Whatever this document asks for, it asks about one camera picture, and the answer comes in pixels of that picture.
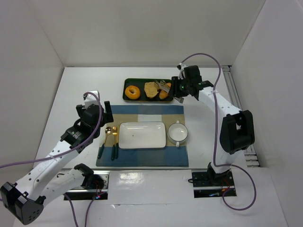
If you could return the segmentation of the metal food tongs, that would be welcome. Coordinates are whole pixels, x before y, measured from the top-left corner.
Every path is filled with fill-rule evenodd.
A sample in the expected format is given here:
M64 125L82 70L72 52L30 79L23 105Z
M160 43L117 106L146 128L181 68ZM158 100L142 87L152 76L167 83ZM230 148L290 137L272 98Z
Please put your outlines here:
M160 80L160 81L155 80L154 82L159 87L159 89L164 90L165 92L169 93L170 87L167 85L167 83L164 80ZM183 104L183 102L184 102L184 98L182 98L182 97L174 97L174 96L171 96L171 95L168 95L168 96L174 98L175 100L177 100L181 104Z

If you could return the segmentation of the brown bread slice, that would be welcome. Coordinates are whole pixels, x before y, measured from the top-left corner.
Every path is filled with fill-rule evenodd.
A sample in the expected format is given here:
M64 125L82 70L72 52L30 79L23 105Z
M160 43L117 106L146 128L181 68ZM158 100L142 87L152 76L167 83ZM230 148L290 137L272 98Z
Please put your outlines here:
M146 82L144 84L144 91L148 98L152 99L159 93L159 87L155 82Z

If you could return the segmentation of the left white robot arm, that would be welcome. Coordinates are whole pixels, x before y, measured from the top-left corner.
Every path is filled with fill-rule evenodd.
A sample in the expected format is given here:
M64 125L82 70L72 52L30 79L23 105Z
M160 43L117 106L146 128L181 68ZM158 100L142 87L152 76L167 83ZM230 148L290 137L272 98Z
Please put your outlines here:
M59 171L76 158L100 135L100 128L113 122L109 101L104 107L78 105L79 119L61 136L60 141L27 175L15 183L6 182L0 188L2 202L23 225L35 221L44 207L67 191L81 187L100 191L104 187L101 176L85 164L77 164L58 177Z

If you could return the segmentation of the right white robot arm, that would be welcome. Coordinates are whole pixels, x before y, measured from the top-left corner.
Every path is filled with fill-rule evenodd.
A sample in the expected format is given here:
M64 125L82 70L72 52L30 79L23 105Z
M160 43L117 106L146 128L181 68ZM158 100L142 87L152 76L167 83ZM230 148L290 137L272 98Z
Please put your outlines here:
M172 77L169 96L182 99L188 95L205 104L215 114L215 144L211 168L216 174L230 169L237 152L255 141L253 116L220 95L214 85L202 80L197 66L178 65L179 76Z

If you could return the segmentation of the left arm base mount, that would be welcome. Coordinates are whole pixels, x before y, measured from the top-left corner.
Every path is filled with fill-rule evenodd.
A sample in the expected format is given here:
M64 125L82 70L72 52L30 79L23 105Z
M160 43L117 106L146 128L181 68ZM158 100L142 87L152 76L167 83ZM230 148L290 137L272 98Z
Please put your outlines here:
M67 196L72 201L88 201L93 198L99 201L108 199L108 184L109 184L109 172L107 171L95 171L99 178L95 177L95 180L89 184L89 186L77 186L66 192Z

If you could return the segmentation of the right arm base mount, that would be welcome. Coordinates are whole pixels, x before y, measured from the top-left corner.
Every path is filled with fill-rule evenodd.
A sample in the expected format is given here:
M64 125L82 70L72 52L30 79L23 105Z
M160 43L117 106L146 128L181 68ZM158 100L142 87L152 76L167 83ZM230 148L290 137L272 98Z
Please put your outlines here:
M206 171L192 172L188 182L193 186L194 198L216 198L222 197L224 193L226 197L237 195L231 171L214 179Z

